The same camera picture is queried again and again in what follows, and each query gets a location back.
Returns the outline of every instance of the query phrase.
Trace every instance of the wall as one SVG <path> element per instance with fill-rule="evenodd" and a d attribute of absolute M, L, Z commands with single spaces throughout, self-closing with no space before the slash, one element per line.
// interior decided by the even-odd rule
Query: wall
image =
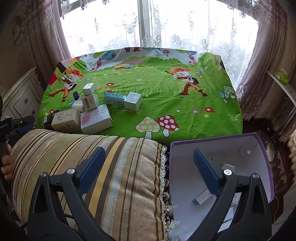
<path fill-rule="evenodd" d="M 292 63 L 295 56 L 296 51 L 296 24 L 294 19 L 288 14 L 288 29 L 287 29 L 287 41 L 286 47 L 282 53 L 281 61 L 278 65 L 278 68 L 284 69 L 288 74 L 291 71 Z M 265 98 L 261 109 L 259 110 L 256 118 L 267 118 L 270 111 L 278 101 L 281 93 L 284 91 L 277 83 L 273 83 L 270 92 L 268 93 L 267 97 Z"/>
<path fill-rule="evenodd" d="M 8 23 L 0 33 L 0 94 L 3 96 L 29 69 L 34 67 L 27 48 L 23 46 L 16 54 L 12 27 Z"/>

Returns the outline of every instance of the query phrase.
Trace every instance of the white cabinet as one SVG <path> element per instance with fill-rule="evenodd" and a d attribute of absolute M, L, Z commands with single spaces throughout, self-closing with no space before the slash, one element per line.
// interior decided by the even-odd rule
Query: white cabinet
<path fill-rule="evenodd" d="M 43 92 L 36 67 L 31 68 L 2 96 L 1 120 L 6 117 L 21 118 L 28 115 L 33 115 L 37 120 Z"/>

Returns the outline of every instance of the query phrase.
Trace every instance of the cartoon bedsheet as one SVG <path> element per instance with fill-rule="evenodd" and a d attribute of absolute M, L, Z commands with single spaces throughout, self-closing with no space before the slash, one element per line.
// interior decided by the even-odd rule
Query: cartoon bedsheet
<path fill-rule="evenodd" d="M 242 132 L 242 114 L 220 57 L 162 49 L 123 48 L 60 62 L 40 105 L 37 127 L 50 112 L 71 108 L 73 92 L 95 83 L 104 92 L 142 94 L 137 112 L 108 105 L 114 126 L 100 135 L 143 137 L 162 144 Z"/>

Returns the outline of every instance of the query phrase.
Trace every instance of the striped pillow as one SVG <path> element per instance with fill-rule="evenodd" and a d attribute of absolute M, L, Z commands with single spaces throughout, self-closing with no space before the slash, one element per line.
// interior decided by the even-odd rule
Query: striped pillow
<path fill-rule="evenodd" d="M 116 240 L 165 239 L 161 177 L 166 147 L 143 138 L 63 134 L 41 129 L 26 134 L 12 150 L 12 199 L 20 220 L 28 219 L 41 172 L 55 175 L 75 168 L 97 146 L 105 149 L 106 160 L 83 199 L 98 224 Z M 64 212 L 71 214 L 64 195 L 59 197 Z"/>

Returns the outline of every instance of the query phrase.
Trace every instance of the person's hand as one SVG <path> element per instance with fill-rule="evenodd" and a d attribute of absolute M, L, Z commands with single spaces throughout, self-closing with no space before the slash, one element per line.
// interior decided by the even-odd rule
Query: person's hand
<path fill-rule="evenodd" d="M 10 155 L 11 153 L 11 146 L 7 145 L 6 147 L 7 150 L 7 155 L 2 157 L 2 164 L 3 167 L 1 167 L 1 172 L 4 174 L 4 178 L 6 180 L 11 180 L 12 179 L 12 169 L 13 169 L 13 159 Z"/>
<path fill-rule="evenodd" d="M 67 83 L 64 83 L 64 87 L 68 89 L 70 86 Z"/>

